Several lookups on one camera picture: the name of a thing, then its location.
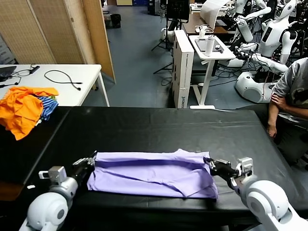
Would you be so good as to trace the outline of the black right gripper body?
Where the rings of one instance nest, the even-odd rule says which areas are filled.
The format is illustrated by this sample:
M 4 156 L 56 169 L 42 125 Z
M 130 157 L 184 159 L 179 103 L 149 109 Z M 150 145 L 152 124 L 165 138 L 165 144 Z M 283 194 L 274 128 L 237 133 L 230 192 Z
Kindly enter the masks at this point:
M 238 170 L 233 169 L 228 161 L 215 160 L 215 163 L 212 165 L 215 166 L 214 169 L 210 169 L 212 176 L 219 176 L 224 180 L 238 176 Z

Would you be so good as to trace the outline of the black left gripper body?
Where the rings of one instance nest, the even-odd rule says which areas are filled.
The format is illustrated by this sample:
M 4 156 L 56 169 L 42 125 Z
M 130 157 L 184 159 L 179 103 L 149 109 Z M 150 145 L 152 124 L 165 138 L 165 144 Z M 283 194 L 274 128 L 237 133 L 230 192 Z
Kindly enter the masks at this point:
M 93 171 L 93 165 L 72 165 L 67 183 L 80 186 L 84 179 L 88 179 Z

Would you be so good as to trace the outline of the person right hand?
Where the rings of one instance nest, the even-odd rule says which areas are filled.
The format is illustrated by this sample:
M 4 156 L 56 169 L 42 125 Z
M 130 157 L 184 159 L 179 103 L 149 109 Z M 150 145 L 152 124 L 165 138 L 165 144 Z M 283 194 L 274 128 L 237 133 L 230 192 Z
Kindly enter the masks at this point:
M 277 134 L 276 124 L 275 123 L 268 123 L 267 124 L 267 133 L 271 138 L 275 138 Z

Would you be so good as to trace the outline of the person left hand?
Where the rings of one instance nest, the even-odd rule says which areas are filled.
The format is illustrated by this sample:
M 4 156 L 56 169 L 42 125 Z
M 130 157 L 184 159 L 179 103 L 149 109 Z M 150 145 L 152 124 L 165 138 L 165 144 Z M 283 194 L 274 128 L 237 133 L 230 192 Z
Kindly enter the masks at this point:
M 271 96 L 271 102 L 274 103 L 279 108 L 285 108 L 287 107 L 287 103 L 284 97 L 280 97 L 276 94 L 273 94 Z

